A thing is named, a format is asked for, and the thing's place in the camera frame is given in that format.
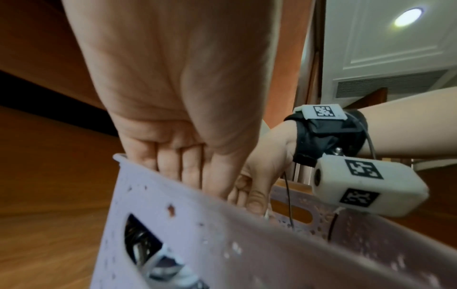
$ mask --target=wrist strap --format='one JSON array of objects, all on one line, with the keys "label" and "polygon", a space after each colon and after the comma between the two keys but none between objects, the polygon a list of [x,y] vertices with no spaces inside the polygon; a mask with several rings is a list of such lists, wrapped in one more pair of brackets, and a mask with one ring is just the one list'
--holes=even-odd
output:
[{"label": "wrist strap", "polygon": [[307,120],[301,111],[286,117],[284,120],[294,120],[297,124],[294,162],[314,167],[324,153],[333,154],[336,148],[341,148],[346,156],[356,156],[367,138],[362,125],[368,130],[368,124],[360,111],[348,110],[346,113],[358,121],[353,118]]}]

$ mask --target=black cable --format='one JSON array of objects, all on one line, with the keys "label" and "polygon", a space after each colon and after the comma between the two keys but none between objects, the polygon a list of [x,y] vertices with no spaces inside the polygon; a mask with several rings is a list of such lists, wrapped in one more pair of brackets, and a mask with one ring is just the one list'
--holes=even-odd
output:
[{"label": "black cable", "polygon": [[286,182],[287,199],[289,200],[289,219],[290,219],[290,226],[292,227],[292,231],[295,231],[294,219],[292,218],[292,201],[290,200],[289,183],[287,182],[286,172],[284,172],[283,178],[284,178],[284,181]]},{"label": "black cable", "polygon": [[368,146],[370,147],[371,156],[373,157],[373,159],[377,159],[376,158],[375,147],[373,146],[373,142],[371,141],[371,137],[368,134],[368,129],[365,127],[365,125],[358,118],[356,118],[355,116],[353,116],[350,113],[347,113],[346,111],[345,111],[345,113],[347,115],[349,115],[350,117],[352,117],[353,119],[355,119],[362,126],[362,129],[365,132],[365,135],[367,136],[367,141],[368,141]]}]

